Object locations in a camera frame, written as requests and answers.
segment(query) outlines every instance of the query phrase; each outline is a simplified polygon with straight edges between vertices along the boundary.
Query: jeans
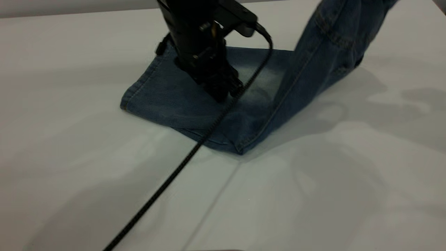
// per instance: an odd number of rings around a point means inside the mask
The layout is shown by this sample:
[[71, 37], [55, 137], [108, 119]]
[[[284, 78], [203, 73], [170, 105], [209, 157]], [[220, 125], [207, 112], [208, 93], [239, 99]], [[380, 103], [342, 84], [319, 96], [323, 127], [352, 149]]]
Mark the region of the jeans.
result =
[[[323, 0], [294, 51], [274, 50], [253, 85], [205, 146], [243, 155], [354, 70], [397, 0]], [[227, 49], [246, 82], [265, 49]], [[216, 103], [173, 60], [168, 46], [122, 97], [121, 108], [199, 140], [227, 105]]]

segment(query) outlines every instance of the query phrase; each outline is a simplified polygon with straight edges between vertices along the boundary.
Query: white wall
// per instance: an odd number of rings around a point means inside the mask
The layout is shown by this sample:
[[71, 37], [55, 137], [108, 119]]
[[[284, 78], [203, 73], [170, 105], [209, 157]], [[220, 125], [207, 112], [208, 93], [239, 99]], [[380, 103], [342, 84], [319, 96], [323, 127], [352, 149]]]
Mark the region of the white wall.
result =
[[[240, 0], [239, 2], [261, 1], [268, 0]], [[0, 18], [156, 7], [156, 0], [0, 0]]]

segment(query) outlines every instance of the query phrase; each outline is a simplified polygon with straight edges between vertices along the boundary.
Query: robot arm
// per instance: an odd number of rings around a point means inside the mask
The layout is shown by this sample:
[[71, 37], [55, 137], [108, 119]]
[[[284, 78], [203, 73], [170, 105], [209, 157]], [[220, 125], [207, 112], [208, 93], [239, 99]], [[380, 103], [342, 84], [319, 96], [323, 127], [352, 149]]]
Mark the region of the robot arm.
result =
[[[217, 102], [235, 96], [243, 84], [226, 60], [224, 37], [236, 30], [254, 34], [257, 16], [235, 0], [157, 0], [178, 57], [176, 65], [203, 86]], [[162, 54], [163, 46], [157, 50]]]

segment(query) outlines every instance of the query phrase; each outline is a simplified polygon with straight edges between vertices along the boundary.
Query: black cable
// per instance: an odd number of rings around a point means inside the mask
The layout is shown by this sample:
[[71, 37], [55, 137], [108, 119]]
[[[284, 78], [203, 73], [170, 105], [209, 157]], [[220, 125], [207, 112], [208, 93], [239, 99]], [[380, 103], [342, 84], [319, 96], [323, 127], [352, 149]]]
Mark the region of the black cable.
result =
[[130, 230], [136, 225], [136, 223], [143, 217], [145, 212], [156, 202], [156, 200], [161, 196], [161, 194], [168, 188], [168, 186], [173, 182], [173, 180], [178, 176], [178, 174], [184, 169], [186, 164], [190, 161], [190, 159], [195, 155], [195, 153], [200, 149], [200, 147], [203, 145], [203, 143], [208, 140], [208, 138], [212, 135], [212, 133], [215, 131], [217, 126], [221, 123], [221, 121], [224, 119], [224, 117], [229, 113], [229, 111], [234, 108], [237, 101], [240, 99], [240, 97], [245, 93], [245, 91], [251, 86], [251, 84], [254, 82], [260, 71], [265, 67], [266, 63], [271, 57], [271, 54], [273, 53], [273, 41], [268, 34], [268, 32], [263, 28], [260, 24], [256, 24], [255, 30], [260, 33], [269, 44], [269, 50], [268, 54], [266, 55], [263, 62], [260, 64], [260, 66], [256, 69], [254, 74], [251, 76], [251, 78], [246, 82], [246, 84], [242, 87], [241, 91], [232, 98], [231, 102], [228, 106], [225, 107], [225, 109], [220, 113], [218, 118], [212, 123], [212, 125], [207, 130], [206, 134], [197, 142], [195, 147], [190, 151], [190, 153], [184, 158], [184, 160], [181, 162], [181, 164], [173, 171], [172, 174], [164, 181], [164, 183], [158, 188], [158, 190], [150, 197], [150, 199], [142, 206], [142, 208], [133, 216], [133, 218], [124, 226], [124, 228], [113, 238], [113, 240], [104, 248], [103, 251], [112, 251], [119, 242], [125, 237], [127, 233], [130, 232]]

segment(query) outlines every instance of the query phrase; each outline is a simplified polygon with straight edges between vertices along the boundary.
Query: table surface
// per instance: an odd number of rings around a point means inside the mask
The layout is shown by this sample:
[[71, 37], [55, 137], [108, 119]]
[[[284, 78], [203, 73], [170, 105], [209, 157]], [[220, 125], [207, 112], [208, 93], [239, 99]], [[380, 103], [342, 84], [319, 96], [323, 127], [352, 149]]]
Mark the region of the table surface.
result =
[[[246, 6], [292, 50], [317, 3]], [[0, 250], [101, 250], [194, 145], [119, 109], [166, 32], [0, 20]], [[361, 67], [246, 156], [202, 148], [116, 250], [446, 250], [445, 44], [432, 1], [401, 1]]]

